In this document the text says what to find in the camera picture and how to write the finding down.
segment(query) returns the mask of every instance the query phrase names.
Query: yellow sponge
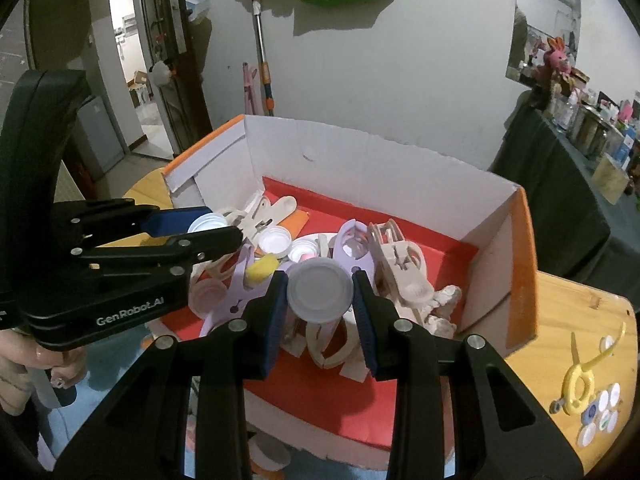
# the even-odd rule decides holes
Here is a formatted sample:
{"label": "yellow sponge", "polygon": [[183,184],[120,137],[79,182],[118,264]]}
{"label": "yellow sponge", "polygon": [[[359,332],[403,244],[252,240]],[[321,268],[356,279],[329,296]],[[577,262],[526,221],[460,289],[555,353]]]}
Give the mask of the yellow sponge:
{"label": "yellow sponge", "polygon": [[244,280],[247,285],[257,285],[257,283],[263,282],[278,270],[279,266],[280,262],[276,258],[275,254],[269,253],[246,268],[244,272]]}

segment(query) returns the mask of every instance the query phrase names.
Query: red paper lining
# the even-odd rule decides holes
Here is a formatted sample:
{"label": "red paper lining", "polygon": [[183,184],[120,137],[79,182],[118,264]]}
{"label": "red paper lining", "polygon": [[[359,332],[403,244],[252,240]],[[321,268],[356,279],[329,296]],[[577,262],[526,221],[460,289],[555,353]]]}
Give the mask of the red paper lining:
{"label": "red paper lining", "polygon": [[[271,179],[265,178],[264,183],[271,203],[291,195],[298,201],[298,208],[309,213],[309,221],[300,236],[338,232],[342,224],[352,218],[365,224],[384,223],[389,219],[389,215],[357,208]],[[466,290],[468,266],[478,251],[476,247],[406,220],[395,220],[405,237],[420,245],[430,282],[436,290],[451,284]],[[183,340],[198,337],[203,323],[188,308],[164,316],[162,322]],[[307,351],[301,358],[295,358],[281,350],[268,379],[264,382],[245,381],[244,387],[313,426],[368,446],[389,449],[396,382],[378,383],[369,376],[361,384],[341,377],[339,372],[340,367],[321,370]]]}

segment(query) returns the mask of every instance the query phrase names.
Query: yellow clip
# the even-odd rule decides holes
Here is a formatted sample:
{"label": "yellow clip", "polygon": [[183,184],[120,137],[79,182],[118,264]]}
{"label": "yellow clip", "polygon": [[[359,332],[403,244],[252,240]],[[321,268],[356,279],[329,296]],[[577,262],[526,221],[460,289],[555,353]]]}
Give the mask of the yellow clip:
{"label": "yellow clip", "polygon": [[[622,323],[620,334],[612,346],[604,352],[594,357],[587,363],[581,363],[578,357],[578,348],[575,342],[575,332],[571,332],[571,354],[574,359],[574,365],[569,368],[562,382],[562,398],[564,399],[564,412],[567,415],[580,415],[589,406],[589,402],[596,390],[593,368],[613,354],[613,351],[620,343],[626,332],[626,323]],[[584,383],[584,391],[580,397],[577,396],[578,379],[582,379]]]}

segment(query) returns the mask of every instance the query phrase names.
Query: door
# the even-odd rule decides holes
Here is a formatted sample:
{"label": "door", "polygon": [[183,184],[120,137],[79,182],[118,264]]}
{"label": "door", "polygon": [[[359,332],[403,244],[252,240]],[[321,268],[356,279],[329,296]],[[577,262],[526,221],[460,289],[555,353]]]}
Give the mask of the door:
{"label": "door", "polygon": [[181,152],[210,134],[209,113],[202,93],[185,0],[140,0],[143,28],[152,62],[164,61],[174,72],[158,87]]}

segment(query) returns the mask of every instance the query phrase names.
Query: screw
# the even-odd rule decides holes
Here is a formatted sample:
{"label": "screw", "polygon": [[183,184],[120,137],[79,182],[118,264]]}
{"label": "screw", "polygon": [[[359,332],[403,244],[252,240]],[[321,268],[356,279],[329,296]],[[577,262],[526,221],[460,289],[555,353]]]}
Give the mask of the screw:
{"label": "screw", "polygon": [[475,348],[476,350],[484,348],[484,345],[486,343],[482,336],[476,334],[470,335],[466,342],[469,344],[469,346],[471,346],[471,348]]}
{"label": "screw", "polygon": [[174,344],[174,338],[170,335],[162,335],[158,339],[156,339],[155,345],[157,348],[161,350],[166,350],[167,348],[171,348]]}
{"label": "screw", "polygon": [[414,327],[414,324],[408,319],[398,319],[394,323],[394,328],[398,332],[409,332]]}
{"label": "screw", "polygon": [[246,330],[246,321],[244,319],[234,319],[229,323],[231,332],[244,332]]}
{"label": "screw", "polygon": [[560,410],[562,410],[563,406],[564,399],[554,400],[553,402],[551,402],[551,406],[549,406],[549,413],[551,413],[551,415],[555,415],[556,413],[559,413]]}

